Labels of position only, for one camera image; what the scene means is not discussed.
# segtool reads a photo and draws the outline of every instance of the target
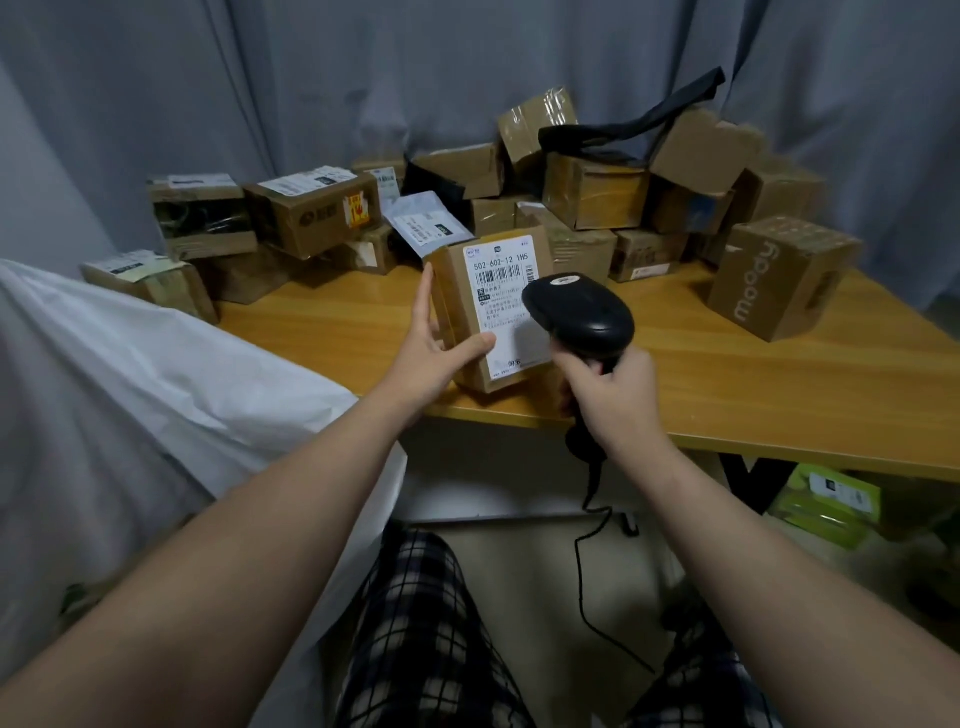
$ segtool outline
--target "person's right arm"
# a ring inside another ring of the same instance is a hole
[[[770,528],[674,447],[647,352],[627,350],[609,376],[568,352],[554,360],[787,725],[960,722],[960,656]]]

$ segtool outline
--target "plaid pants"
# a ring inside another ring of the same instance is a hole
[[[362,598],[338,728],[534,725],[439,536],[391,523]],[[720,625],[698,617],[623,728],[780,728]]]

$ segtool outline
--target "person's left arm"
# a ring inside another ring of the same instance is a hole
[[[390,372],[231,491],[0,690],[0,724],[245,725],[333,573],[397,436],[493,346],[450,352],[424,270]]]

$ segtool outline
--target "black barcode scanner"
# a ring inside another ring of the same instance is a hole
[[[538,279],[523,289],[523,305],[533,320],[570,352],[585,361],[598,361],[603,373],[613,371],[634,340],[634,316],[607,287],[578,273],[560,273]],[[580,407],[573,403],[574,425],[566,433],[566,447],[589,465],[586,510],[600,487],[607,459],[587,430]]]

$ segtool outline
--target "wooden tabletop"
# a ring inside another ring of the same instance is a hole
[[[362,395],[403,338],[418,277],[313,270],[253,305],[223,304],[221,326]],[[679,446],[960,482],[960,345],[856,272],[812,333],[768,344],[707,308],[711,278],[691,263],[610,282],[657,361]],[[544,380],[490,396],[451,385],[429,414],[564,424]]]

